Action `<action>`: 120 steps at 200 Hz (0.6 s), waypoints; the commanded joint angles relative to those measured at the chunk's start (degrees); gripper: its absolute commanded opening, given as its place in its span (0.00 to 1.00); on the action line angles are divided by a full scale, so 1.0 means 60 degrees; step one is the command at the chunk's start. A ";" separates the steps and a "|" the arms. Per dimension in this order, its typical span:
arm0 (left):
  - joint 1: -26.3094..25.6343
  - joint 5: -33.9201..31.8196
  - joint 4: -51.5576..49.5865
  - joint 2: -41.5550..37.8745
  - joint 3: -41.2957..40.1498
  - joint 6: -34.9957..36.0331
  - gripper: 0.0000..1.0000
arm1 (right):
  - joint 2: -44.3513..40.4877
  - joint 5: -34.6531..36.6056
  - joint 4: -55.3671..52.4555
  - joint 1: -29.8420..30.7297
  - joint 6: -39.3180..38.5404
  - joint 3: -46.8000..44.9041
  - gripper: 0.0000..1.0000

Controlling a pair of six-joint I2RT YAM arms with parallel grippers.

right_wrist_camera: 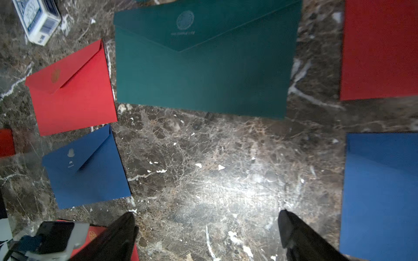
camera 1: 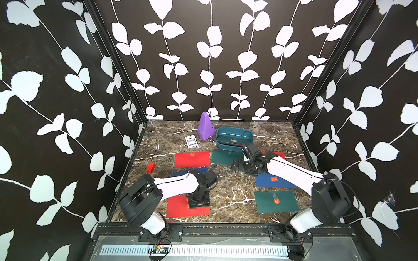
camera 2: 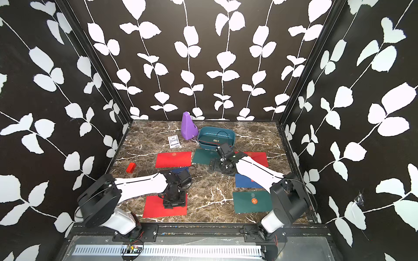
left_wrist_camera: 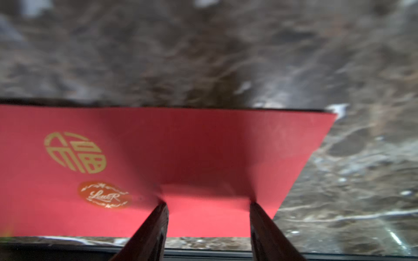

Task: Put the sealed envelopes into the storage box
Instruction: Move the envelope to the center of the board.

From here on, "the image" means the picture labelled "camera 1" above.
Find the red envelope with gold sticker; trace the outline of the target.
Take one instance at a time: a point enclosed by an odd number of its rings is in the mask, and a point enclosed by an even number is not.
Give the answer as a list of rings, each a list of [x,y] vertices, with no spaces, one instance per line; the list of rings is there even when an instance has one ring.
[[[234,146],[234,147],[243,147],[243,146],[249,145],[249,143],[241,144],[241,143],[227,142],[227,141],[217,141],[217,143],[219,143],[220,145],[224,145],[224,146]]]

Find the red envelope two gold seals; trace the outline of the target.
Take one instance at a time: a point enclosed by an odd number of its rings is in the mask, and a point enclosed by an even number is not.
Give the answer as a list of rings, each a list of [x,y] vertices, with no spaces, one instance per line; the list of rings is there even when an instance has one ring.
[[[193,216],[208,216],[210,207],[198,207],[190,209],[186,195],[178,195],[168,199],[167,218],[185,218]]]

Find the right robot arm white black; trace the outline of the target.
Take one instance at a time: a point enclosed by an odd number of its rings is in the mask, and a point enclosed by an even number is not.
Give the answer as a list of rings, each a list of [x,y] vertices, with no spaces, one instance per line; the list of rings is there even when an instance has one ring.
[[[280,177],[311,196],[311,207],[295,214],[286,224],[285,233],[297,236],[320,225],[334,225],[347,213],[352,203],[344,183],[334,174],[322,175],[292,164],[273,152],[261,152],[251,143],[242,147],[243,158],[234,159],[232,169],[250,176],[259,173]]]

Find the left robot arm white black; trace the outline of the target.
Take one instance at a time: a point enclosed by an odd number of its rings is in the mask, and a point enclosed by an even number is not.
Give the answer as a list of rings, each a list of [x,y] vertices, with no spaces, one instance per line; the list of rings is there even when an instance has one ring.
[[[213,170],[189,170],[170,178],[152,178],[145,174],[121,194],[119,206],[129,226],[141,227],[161,238],[168,233],[169,225],[163,215],[156,212],[160,202],[185,196],[189,209],[208,208],[210,191],[217,182],[217,174]]]

